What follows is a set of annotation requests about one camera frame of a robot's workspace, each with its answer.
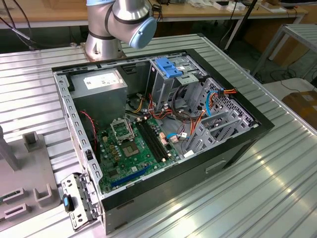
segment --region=chipset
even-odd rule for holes
[[[131,156],[139,153],[139,149],[138,149],[136,143],[134,143],[133,141],[123,143],[121,145],[121,148],[124,152],[125,157],[131,157]]]

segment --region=blue pcie slot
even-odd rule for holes
[[[145,174],[146,170],[147,170],[149,167],[150,167],[150,166],[146,166],[144,169],[142,169],[142,170],[140,170],[140,171],[137,171],[137,172],[135,172],[134,174],[128,175],[127,177],[124,177],[124,178],[121,178],[121,179],[119,179],[119,180],[117,180],[117,181],[112,182],[112,183],[111,183],[111,187],[116,187],[116,186],[118,186],[118,185],[121,185],[121,184],[123,184],[123,183],[125,183],[125,182],[128,182],[128,181],[130,181],[130,180],[132,180],[132,179],[135,179],[135,178],[137,178],[137,177],[139,177],[139,176]]]

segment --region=light blue joint cap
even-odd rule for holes
[[[100,4],[107,4],[114,2],[115,0],[87,0],[86,6],[95,6]]]
[[[153,38],[157,29],[157,21],[153,17],[146,19],[133,34],[129,46],[141,49]]]

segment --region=blue clip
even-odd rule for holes
[[[173,78],[183,75],[183,72],[179,71],[174,64],[168,60],[168,58],[155,59],[158,67],[166,73],[167,78]]]

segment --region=ram slot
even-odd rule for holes
[[[137,123],[136,126],[150,151],[154,155],[155,160],[159,163],[163,158],[167,159],[167,152],[164,150],[151,127],[146,122]]]

